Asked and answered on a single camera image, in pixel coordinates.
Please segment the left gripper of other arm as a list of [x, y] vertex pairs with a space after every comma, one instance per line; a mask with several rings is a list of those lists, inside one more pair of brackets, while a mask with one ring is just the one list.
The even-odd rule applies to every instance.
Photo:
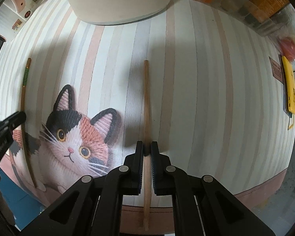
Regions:
[[0, 162], [13, 143], [13, 130], [26, 121], [24, 111], [17, 111], [0, 121]]

